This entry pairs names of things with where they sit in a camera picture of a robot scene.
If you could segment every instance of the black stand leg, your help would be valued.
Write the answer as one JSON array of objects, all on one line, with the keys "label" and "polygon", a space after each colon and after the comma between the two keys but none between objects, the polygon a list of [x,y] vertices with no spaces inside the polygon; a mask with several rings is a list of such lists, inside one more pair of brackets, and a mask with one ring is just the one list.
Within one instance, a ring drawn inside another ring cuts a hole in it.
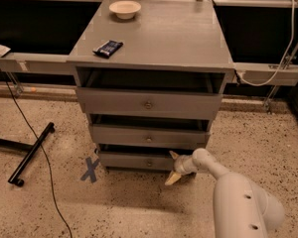
[{"label": "black stand leg", "polygon": [[49,123],[46,129],[43,131],[39,139],[36,141],[34,145],[22,144],[14,141],[0,139],[0,147],[6,147],[14,150],[27,151],[28,154],[23,158],[22,162],[18,166],[18,168],[13,172],[8,182],[14,184],[16,186],[22,186],[24,181],[19,178],[19,175],[22,173],[23,169],[28,165],[31,161],[32,157],[35,155],[39,147],[42,145],[43,141],[46,139],[49,133],[54,133],[54,123]]}]

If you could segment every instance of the small bowl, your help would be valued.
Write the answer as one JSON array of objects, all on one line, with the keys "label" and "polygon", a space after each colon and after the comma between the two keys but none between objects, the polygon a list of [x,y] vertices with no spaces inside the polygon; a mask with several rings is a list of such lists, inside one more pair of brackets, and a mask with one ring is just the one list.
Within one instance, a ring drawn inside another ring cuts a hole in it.
[{"label": "small bowl", "polygon": [[140,9],[141,5],[133,1],[119,1],[109,6],[109,11],[115,13],[122,20],[132,19]]}]

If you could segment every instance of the tape cross on floor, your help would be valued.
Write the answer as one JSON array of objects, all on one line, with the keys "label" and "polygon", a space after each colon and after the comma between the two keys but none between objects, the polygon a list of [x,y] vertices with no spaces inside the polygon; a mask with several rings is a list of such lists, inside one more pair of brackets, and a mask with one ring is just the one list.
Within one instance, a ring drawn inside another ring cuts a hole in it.
[{"label": "tape cross on floor", "polygon": [[88,177],[90,177],[91,183],[94,183],[97,181],[95,169],[97,168],[99,164],[99,159],[94,161],[94,163],[91,161],[91,157],[86,158],[86,164],[87,164],[87,171],[84,175],[80,178],[80,180],[86,180]]}]

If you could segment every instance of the cabinet top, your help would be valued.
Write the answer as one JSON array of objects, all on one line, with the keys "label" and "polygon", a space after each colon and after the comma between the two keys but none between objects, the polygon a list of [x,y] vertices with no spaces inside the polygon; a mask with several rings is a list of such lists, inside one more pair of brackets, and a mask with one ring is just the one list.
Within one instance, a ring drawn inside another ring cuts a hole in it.
[{"label": "cabinet top", "polygon": [[[131,20],[109,11],[104,0],[74,46],[68,61],[82,66],[229,71],[233,62],[209,1],[139,0]],[[113,40],[123,47],[110,59],[92,50]]]}]

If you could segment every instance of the white cable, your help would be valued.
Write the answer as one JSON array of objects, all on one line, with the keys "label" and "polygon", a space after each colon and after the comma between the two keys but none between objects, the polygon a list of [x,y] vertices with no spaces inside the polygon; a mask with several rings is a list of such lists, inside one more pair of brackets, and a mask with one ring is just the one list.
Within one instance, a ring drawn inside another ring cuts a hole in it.
[{"label": "white cable", "polygon": [[263,85],[266,85],[268,84],[275,76],[276,74],[278,73],[278,71],[281,69],[282,67],[282,64],[283,64],[283,61],[285,60],[285,57],[287,56],[288,54],[288,51],[292,45],[292,42],[294,40],[294,34],[295,34],[295,0],[291,0],[292,2],[292,10],[291,10],[291,38],[290,38],[290,42],[289,42],[289,45],[284,53],[284,56],[282,57],[280,63],[279,63],[279,66],[277,68],[277,70],[273,73],[273,75],[266,81],[266,82],[263,82],[263,83],[251,83],[245,79],[243,79],[243,74],[244,72],[236,72],[240,78],[240,80],[246,84],[249,84],[249,85],[252,85],[252,86],[263,86]]}]

